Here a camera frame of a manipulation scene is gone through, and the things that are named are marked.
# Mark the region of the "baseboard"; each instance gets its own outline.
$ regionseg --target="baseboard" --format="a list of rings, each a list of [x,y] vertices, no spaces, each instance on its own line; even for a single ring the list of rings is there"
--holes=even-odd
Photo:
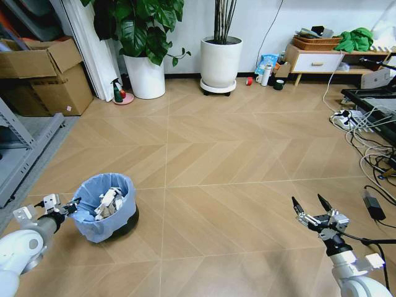
[[[253,76],[254,72],[239,72],[237,77]],[[200,79],[200,73],[168,73],[165,79]]]
[[[237,77],[254,77],[254,72],[239,72]],[[297,74],[289,74],[288,80],[296,80]],[[329,81],[330,74],[303,74],[301,81]],[[360,85],[361,75],[335,75],[332,84]],[[200,73],[169,73],[165,79],[200,79]]]

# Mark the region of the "white flower pot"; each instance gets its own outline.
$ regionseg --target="white flower pot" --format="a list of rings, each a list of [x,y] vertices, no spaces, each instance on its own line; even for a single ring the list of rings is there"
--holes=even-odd
[[[208,43],[209,40],[213,40],[213,37],[204,38],[200,42],[202,80],[212,88],[232,86],[238,74],[243,41],[228,37],[227,42],[232,44],[215,45]]]
[[[134,95],[140,99],[154,99],[165,94],[165,75],[161,66],[149,58],[124,56]]]

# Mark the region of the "wicker basket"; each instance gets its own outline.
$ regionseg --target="wicker basket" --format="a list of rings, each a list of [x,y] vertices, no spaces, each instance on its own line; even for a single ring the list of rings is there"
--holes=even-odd
[[[342,37],[333,37],[333,38],[305,38],[300,36],[295,36],[295,38],[300,39],[306,43],[320,43],[322,45],[337,45],[342,40]]]
[[[306,51],[331,51],[338,45],[338,42],[336,42],[336,43],[307,43],[307,42],[303,42],[299,38],[294,37],[293,44],[295,46],[297,46],[298,48],[301,48],[302,50],[306,50]]]

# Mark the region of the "green cloth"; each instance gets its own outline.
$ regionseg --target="green cloth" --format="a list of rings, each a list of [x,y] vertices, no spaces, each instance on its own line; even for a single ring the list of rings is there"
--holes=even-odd
[[[372,45],[372,33],[366,28],[357,28],[351,32],[344,31],[342,40],[334,49],[336,51],[368,51]]]

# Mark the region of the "drawer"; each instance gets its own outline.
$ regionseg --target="drawer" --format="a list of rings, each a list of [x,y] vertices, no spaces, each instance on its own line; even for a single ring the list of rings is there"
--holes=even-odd
[[[343,54],[299,54],[293,72],[330,72],[336,70]]]

